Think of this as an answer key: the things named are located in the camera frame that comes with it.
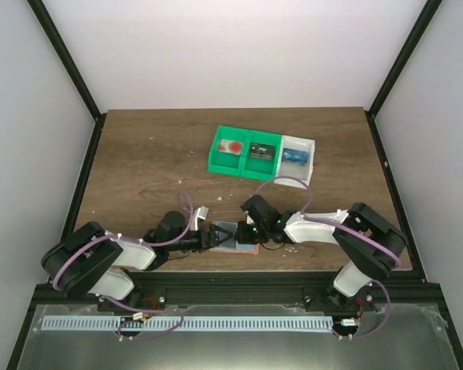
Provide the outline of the pink card holder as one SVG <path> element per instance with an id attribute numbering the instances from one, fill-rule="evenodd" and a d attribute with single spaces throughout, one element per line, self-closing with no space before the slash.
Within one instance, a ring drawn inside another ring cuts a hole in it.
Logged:
<path id="1" fill-rule="evenodd" d="M 213 223 L 217 227 L 236 227 L 237 223 L 228 221 L 215 221 Z M 259 246 L 257 244 L 223 244 L 219 247 L 214 247 L 211 251 L 231 253 L 231 254 L 258 254 Z"/>

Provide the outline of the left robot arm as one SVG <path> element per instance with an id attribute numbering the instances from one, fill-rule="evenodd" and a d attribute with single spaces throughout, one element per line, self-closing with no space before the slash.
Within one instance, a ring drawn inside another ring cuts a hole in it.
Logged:
<path id="1" fill-rule="evenodd" d="M 199 207 L 186 219 L 169 211 L 140 240 L 112 234 L 91 221 L 47 251 L 41 266 L 53 288 L 67 298 L 99 294 L 123 300 L 136 286 L 129 270 L 154 271 L 172 252 L 203 252 L 234 240 L 232 231 L 217 224 L 200 227 L 206 213 Z"/>

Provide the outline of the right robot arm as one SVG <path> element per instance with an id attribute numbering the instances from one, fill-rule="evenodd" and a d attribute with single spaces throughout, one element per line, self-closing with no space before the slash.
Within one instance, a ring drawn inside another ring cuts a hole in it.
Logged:
<path id="1" fill-rule="evenodd" d="M 361 289 L 387 278 L 401 266 L 400 255 L 407 246 L 405 235 L 364 203 L 327 214 L 301 210 L 281 213 L 262 196 L 254 195 L 241 209 L 246 219 L 231 232 L 238 244 L 320 242 L 335 244 L 344 251 L 350 261 L 326 289 L 326 300 L 337 308 L 345 308 Z"/>

